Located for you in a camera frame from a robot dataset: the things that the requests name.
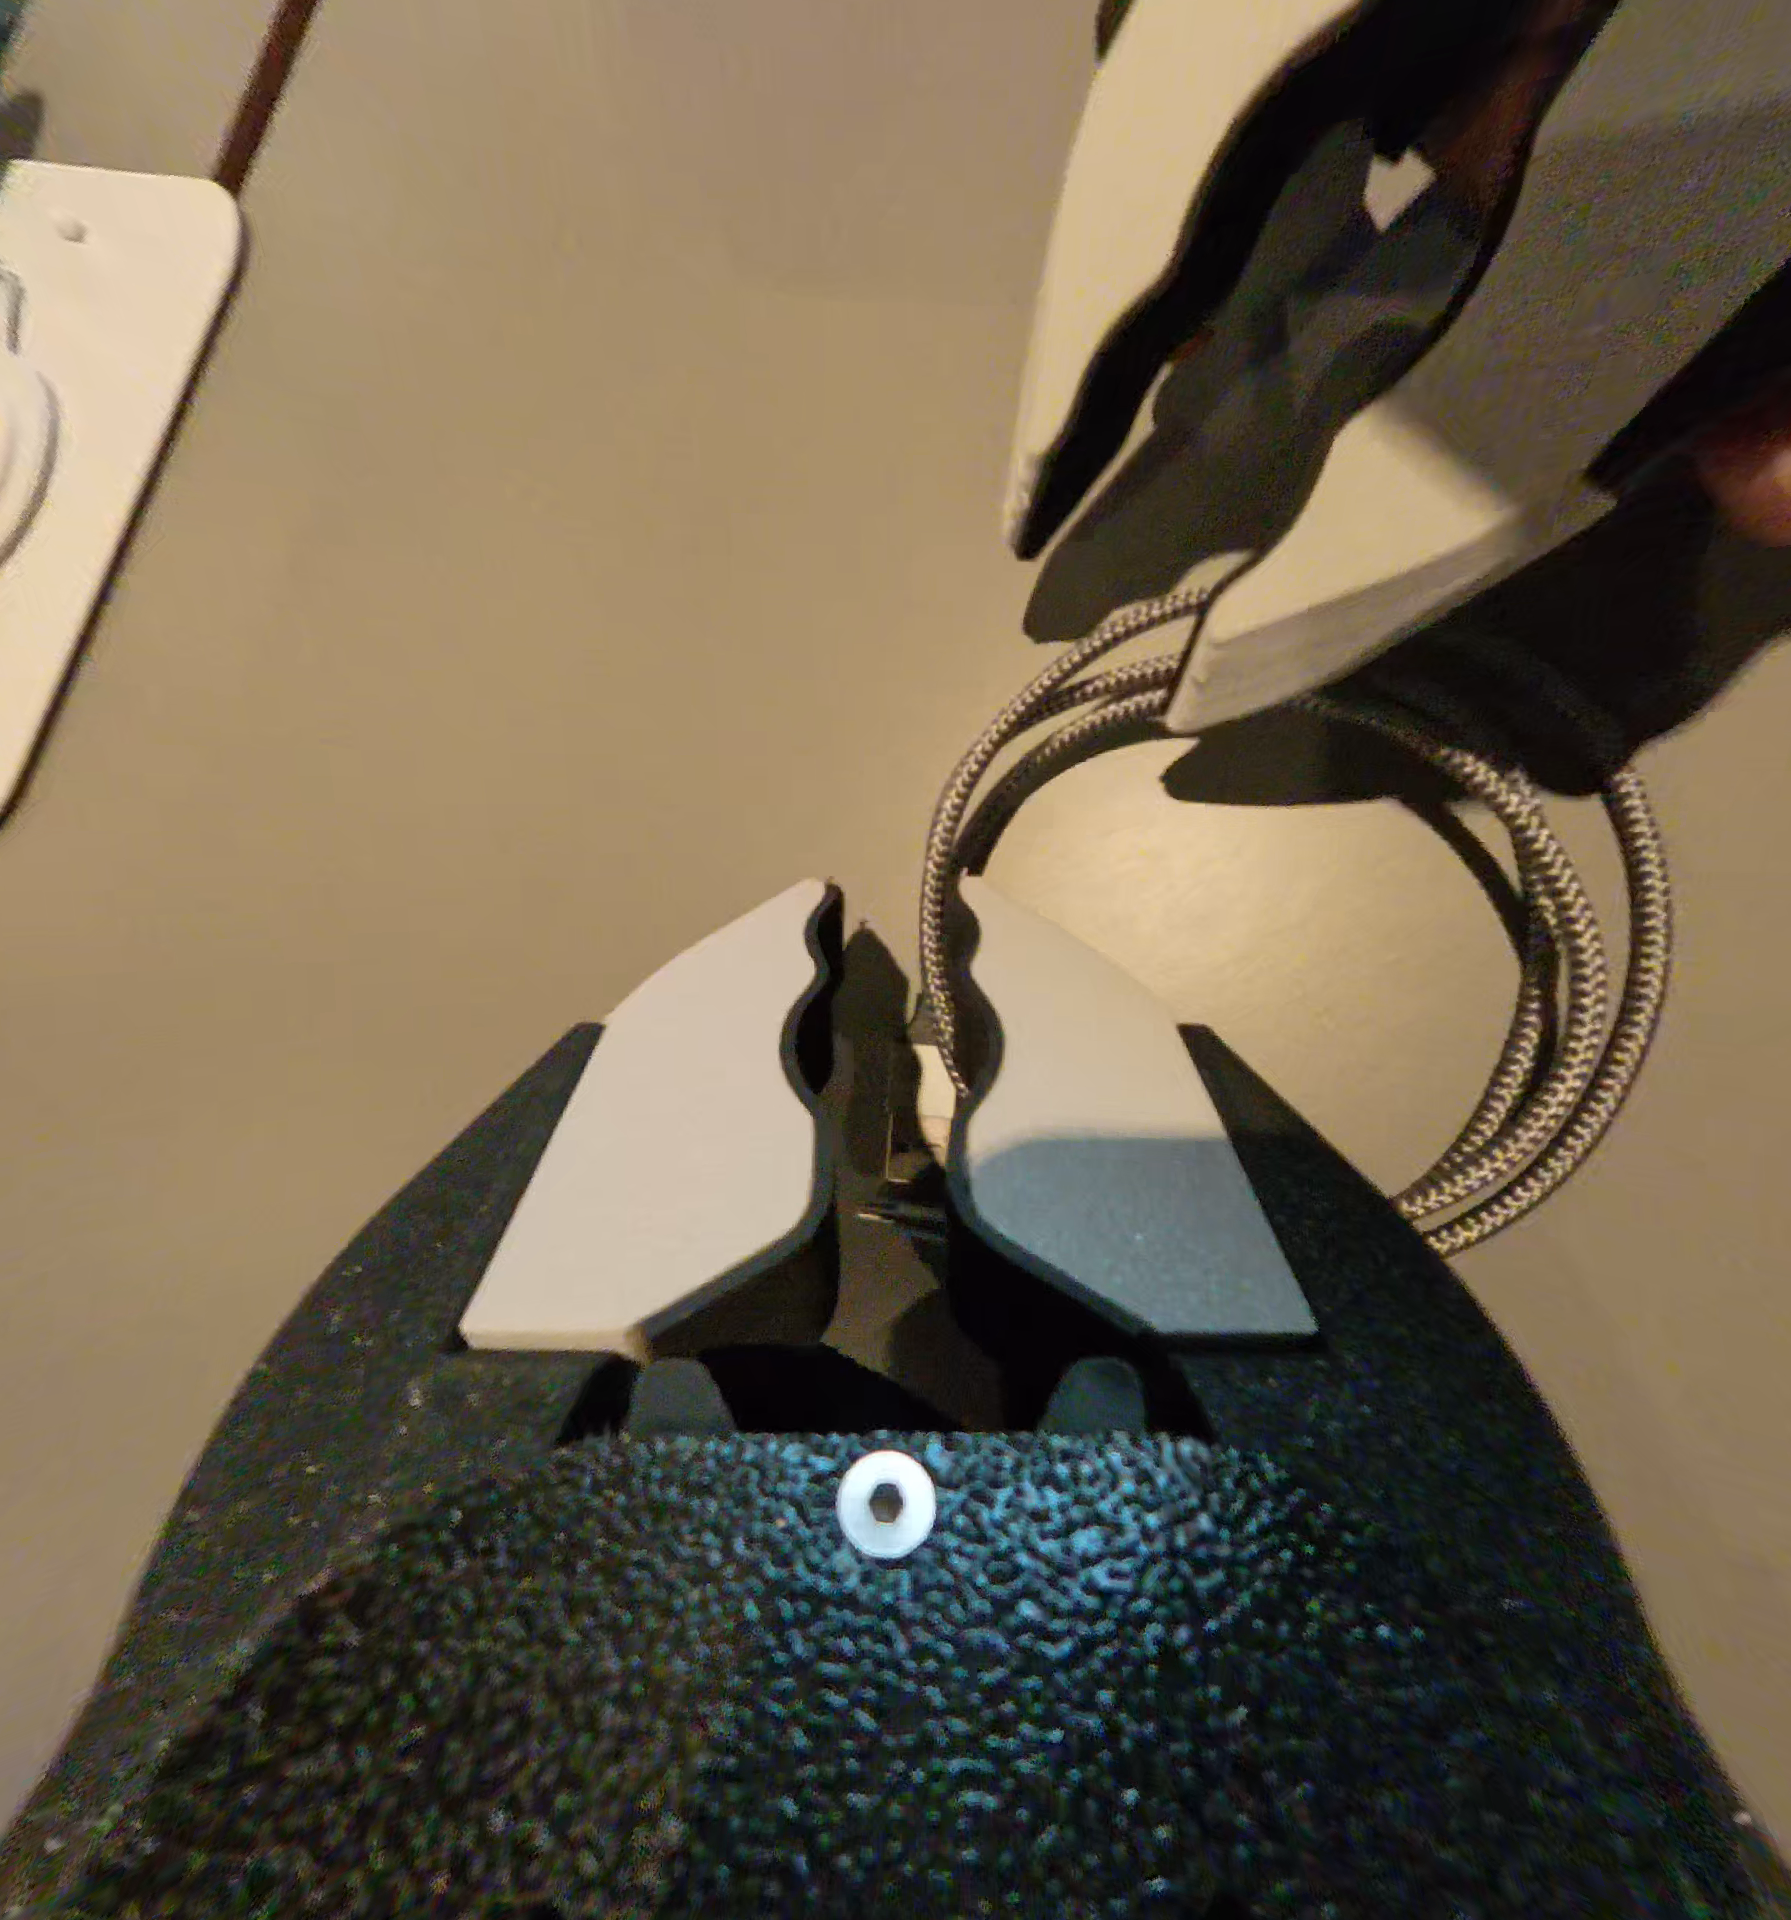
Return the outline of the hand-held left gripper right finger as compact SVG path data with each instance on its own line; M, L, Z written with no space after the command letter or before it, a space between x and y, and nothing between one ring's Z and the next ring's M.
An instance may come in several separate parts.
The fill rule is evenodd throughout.
M1220 1429L1198 1366L1304 1356L1318 1314L1189 1030L987 878L953 906L953 1326L1010 1429Z

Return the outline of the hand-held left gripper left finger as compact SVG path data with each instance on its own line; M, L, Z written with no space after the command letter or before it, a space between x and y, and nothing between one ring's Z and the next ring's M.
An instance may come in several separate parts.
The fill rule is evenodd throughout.
M704 1363L838 1309L841 891L797 878L641 978L463 1307L476 1356Z

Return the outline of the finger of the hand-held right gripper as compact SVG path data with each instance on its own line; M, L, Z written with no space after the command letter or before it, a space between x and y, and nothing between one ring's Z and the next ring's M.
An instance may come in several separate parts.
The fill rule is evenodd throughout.
M1169 733L1322 693L1614 513L1678 376L1791 268L1791 4L1614 4L1482 214L1443 160L1379 223L1334 136L1169 376L1213 482Z
M1037 557L1117 460L1171 351L1245 277L1274 205L1344 121L1431 64L1435 4L1143 0L1097 58L1050 220L1004 543Z

